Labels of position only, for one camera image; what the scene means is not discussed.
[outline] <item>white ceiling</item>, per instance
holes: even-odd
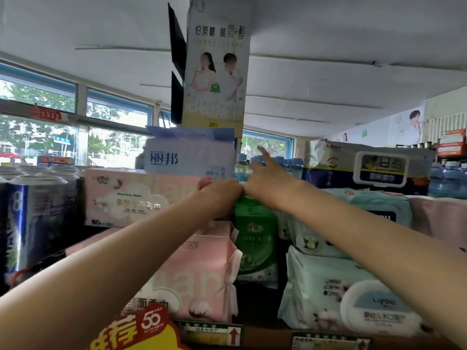
[[[169,52],[75,50],[168,50],[167,2],[184,30],[189,0],[4,0],[0,51],[169,104],[169,88],[140,86],[170,86]],[[329,135],[467,85],[467,0],[253,3],[245,125]]]

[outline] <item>red sign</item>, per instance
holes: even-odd
[[[34,107],[32,117],[57,123],[68,123],[67,113],[62,113],[61,111],[56,111],[55,109],[50,108]]]
[[[170,320],[167,308],[157,302],[149,304],[142,311],[116,318],[91,342],[88,350],[131,349],[149,339],[151,341],[146,343],[148,347],[138,348],[189,350],[180,342],[178,329]]]

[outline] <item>window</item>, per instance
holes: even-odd
[[[0,99],[75,112],[76,86],[0,63]]]
[[[0,115],[0,163],[36,166],[38,155],[76,158],[75,137],[72,126]]]
[[[260,155],[257,147],[263,146],[272,157],[292,158],[293,139],[284,136],[270,135],[263,132],[243,130],[242,153],[250,159]]]
[[[96,90],[88,90],[86,115],[97,119],[138,127],[151,125],[153,107],[111,96]]]
[[[88,138],[88,164],[104,167],[134,168],[143,152],[147,136],[91,128]]]
[[[159,126],[163,128],[174,128],[175,124],[171,122],[171,113],[169,111],[161,111],[159,116]]]

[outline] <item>hand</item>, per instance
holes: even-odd
[[[270,209],[284,210],[287,194],[300,181],[278,165],[264,148],[258,146],[258,150],[265,158],[267,166],[257,162],[251,164],[253,173],[248,176],[248,182],[244,186],[245,193]]]
[[[206,197],[213,219],[227,216],[243,194],[243,187],[236,179],[214,182],[213,178],[204,177],[198,182],[198,189]]]

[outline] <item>red arrow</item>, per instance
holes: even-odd
[[[230,332],[230,336],[232,338],[232,341],[230,342],[230,345],[234,345],[237,343],[236,340],[237,340],[237,335],[238,335],[238,331],[237,329],[232,329],[231,332]]]

